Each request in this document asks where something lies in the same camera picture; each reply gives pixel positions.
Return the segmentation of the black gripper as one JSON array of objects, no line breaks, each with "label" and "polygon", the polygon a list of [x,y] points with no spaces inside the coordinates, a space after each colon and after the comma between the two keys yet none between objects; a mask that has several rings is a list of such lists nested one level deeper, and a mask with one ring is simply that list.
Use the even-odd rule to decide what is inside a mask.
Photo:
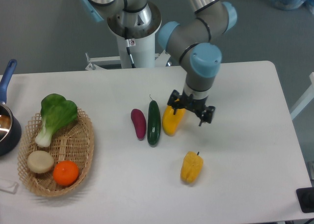
[{"label": "black gripper", "polygon": [[175,89],[172,91],[167,105],[173,109],[173,114],[176,114],[177,110],[182,109],[183,106],[191,112],[200,111],[198,113],[200,119],[199,126],[202,126],[203,123],[211,124],[215,113],[215,107],[206,107],[208,95],[209,90],[197,91],[185,84],[182,95]]}]

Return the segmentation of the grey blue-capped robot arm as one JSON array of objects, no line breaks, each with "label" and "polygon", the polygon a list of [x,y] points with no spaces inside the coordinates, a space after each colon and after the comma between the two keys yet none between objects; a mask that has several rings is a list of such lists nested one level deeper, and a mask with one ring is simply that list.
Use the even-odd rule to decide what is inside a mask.
[{"label": "grey blue-capped robot arm", "polygon": [[211,43],[237,21],[235,8],[220,0],[189,0],[195,19],[188,25],[162,24],[159,9],[148,0],[81,0],[97,22],[106,21],[116,36],[123,68],[154,67],[155,44],[186,71],[182,93],[173,91],[168,105],[186,109],[201,123],[211,123],[215,107],[206,101],[222,59]]}]

